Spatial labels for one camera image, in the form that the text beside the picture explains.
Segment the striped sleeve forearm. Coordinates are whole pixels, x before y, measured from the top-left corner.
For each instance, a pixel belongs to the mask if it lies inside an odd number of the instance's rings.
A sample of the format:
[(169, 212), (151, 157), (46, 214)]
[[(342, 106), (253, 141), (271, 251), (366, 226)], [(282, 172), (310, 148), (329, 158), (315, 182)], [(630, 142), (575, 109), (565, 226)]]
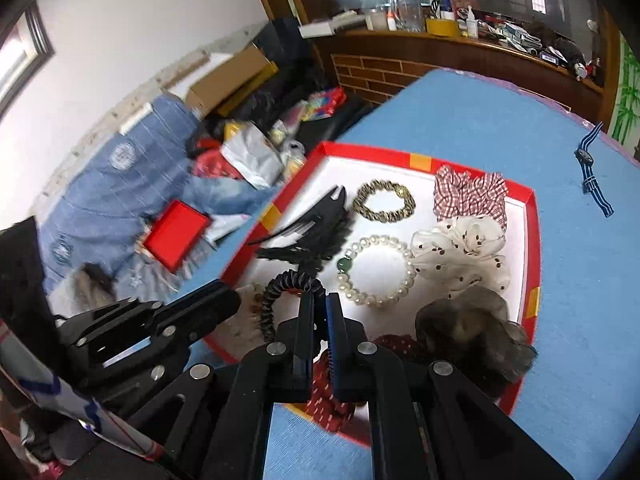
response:
[(102, 408), (96, 399), (77, 392), (40, 362), (4, 321), (1, 321), (1, 371), (33, 404), (77, 419), (102, 440), (148, 462), (155, 462), (163, 454), (161, 445)]

